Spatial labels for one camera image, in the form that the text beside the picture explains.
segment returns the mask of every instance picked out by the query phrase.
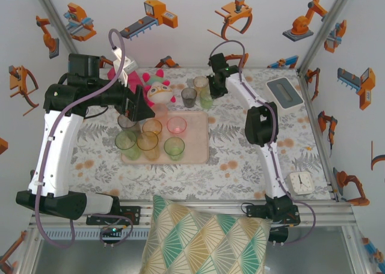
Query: green glass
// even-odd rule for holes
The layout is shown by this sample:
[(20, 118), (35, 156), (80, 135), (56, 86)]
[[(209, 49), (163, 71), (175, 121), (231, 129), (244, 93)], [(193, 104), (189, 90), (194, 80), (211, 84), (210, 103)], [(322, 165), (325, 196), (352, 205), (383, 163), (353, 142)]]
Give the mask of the green glass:
[(120, 132), (115, 138), (115, 145), (130, 160), (135, 161), (140, 157), (141, 151), (138, 148), (137, 136), (134, 132)]
[(212, 99), (210, 93), (208, 91), (200, 92), (200, 106), (203, 109), (210, 109), (212, 107), (214, 100)]
[(168, 138), (164, 142), (164, 151), (172, 161), (179, 161), (185, 151), (185, 143), (178, 137)]

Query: table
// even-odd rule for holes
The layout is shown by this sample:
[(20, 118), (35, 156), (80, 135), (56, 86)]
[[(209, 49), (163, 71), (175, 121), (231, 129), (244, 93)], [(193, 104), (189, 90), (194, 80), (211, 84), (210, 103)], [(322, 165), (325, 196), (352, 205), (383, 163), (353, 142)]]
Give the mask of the table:
[[(156, 68), (137, 72), (154, 75)], [(168, 104), (171, 111), (184, 111), (180, 92), (188, 79), (206, 76), (209, 68), (165, 68), (177, 102)], [(271, 100), (265, 83), (287, 77), (301, 95), (294, 69), (245, 69), (250, 85), (264, 99)], [(193, 111), (201, 111), (199, 103)], [(91, 107), (89, 115), (102, 111)], [(209, 115), (210, 158), (205, 165), (127, 165), (120, 160), (114, 138), (120, 131), (118, 113), (109, 109), (105, 114), (85, 120), (78, 133), (70, 164), (70, 190), (103, 192), (120, 199), (152, 199), (154, 194), (166, 199), (263, 199), (265, 180), (256, 149), (244, 135), (247, 111), (234, 96), (228, 94), (214, 101)], [(301, 199), (330, 199), (318, 149), (305, 106), (299, 111), (279, 117), (279, 160), (282, 173), (309, 171), (315, 191)]]

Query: clock face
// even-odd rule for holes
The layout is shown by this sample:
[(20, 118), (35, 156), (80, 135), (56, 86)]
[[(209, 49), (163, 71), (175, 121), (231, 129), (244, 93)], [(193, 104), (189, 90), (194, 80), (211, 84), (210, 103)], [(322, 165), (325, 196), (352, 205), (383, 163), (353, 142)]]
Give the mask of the clock face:
[(296, 195), (314, 192), (314, 183), (309, 172), (293, 172), (289, 175), (292, 189)]

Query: patterned cushion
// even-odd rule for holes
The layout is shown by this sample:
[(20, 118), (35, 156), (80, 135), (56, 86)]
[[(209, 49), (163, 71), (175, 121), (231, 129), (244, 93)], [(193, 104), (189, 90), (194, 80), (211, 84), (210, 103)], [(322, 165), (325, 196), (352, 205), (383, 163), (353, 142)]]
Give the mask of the patterned cushion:
[(263, 274), (271, 221), (203, 213), (154, 196), (141, 274)]

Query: plush toy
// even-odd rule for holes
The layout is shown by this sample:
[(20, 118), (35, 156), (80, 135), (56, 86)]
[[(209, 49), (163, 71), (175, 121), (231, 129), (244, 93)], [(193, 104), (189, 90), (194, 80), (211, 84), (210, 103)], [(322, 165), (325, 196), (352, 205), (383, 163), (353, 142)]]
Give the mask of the plush toy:
[(169, 101), (175, 103), (176, 99), (169, 85), (170, 81), (164, 81), (163, 83), (154, 82), (152, 86), (146, 85), (144, 91), (147, 92), (147, 98), (150, 102), (154, 104), (166, 104)]
[[(109, 80), (112, 80), (113, 77), (115, 76), (115, 70), (114, 68), (111, 68), (111, 70), (108, 72), (107, 74), (108, 76), (108, 79)], [(143, 87), (143, 83), (139, 77), (139, 75), (133, 71), (132, 73), (130, 73), (128, 75), (128, 85), (129, 85), (129, 88), (130, 90), (135, 93), (136, 90), (137, 90), (137, 85), (139, 86), (142, 86)], [(147, 95), (146, 95), (146, 91), (143, 89), (143, 96), (144, 96), (144, 100), (146, 101), (146, 103), (149, 105), (149, 106), (152, 106), (154, 105), (152, 102), (149, 101), (149, 99), (147, 98)]]
[(142, 75), (143, 81), (146, 83), (146, 85), (149, 85), (149, 86), (152, 86), (154, 82), (159, 82), (162, 84), (164, 81), (167, 81), (163, 77), (164, 77), (164, 72), (161, 68), (156, 71), (156, 74), (154, 76), (151, 76), (148, 73), (144, 73)]

